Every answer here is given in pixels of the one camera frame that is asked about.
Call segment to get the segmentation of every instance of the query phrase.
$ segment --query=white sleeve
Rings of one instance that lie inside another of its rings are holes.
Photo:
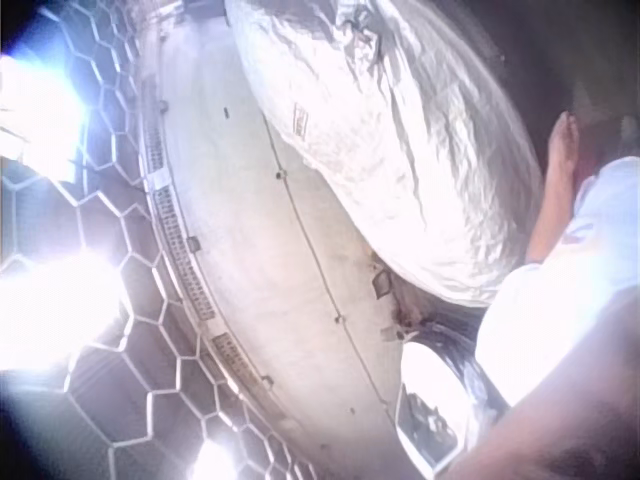
[[[535,387],[530,385],[526,367],[522,371],[518,354],[523,353],[523,331],[529,321],[523,310],[531,301],[539,270],[539,264],[529,264],[507,276],[478,333],[476,360],[512,406]]]

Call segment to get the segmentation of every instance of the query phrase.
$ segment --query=bright light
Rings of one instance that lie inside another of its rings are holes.
[[[0,370],[46,368],[79,350],[124,295],[118,272],[88,252],[0,277]]]
[[[236,471],[229,452],[211,440],[202,444],[190,480],[235,480]]]
[[[84,107],[64,74],[0,57],[0,126],[24,141],[22,163],[52,180],[75,179]]]

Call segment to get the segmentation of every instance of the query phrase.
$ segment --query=small sticker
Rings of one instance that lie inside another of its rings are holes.
[[[309,114],[297,103],[293,109],[293,133],[304,140],[307,133],[307,119]]]

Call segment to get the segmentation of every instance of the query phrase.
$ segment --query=hexagonal mesh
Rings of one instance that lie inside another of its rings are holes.
[[[238,397],[195,328],[174,279],[186,279],[201,319],[214,309],[169,191],[152,201],[170,252],[156,236],[140,169],[142,157],[149,172],[165,164],[157,112],[148,111],[156,87],[151,78],[138,88],[135,75],[137,27],[161,3],[55,2],[16,50],[63,71],[88,120],[73,181],[3,159],[0,274],[88,247],[120,269],[130,305],[92,345],[46,372],[6,373],[2,393],[27,444],[61,478],[186,478],[205,439],[227,449],[238,478],[315,478]]]

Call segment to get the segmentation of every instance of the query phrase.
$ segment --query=white wrinkled fabric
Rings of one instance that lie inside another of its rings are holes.
[[[523,257],[541,175],[447,20],[419,0],[228,0],[227,13],[265,116],[378,255],[445,300],[489,304]]]

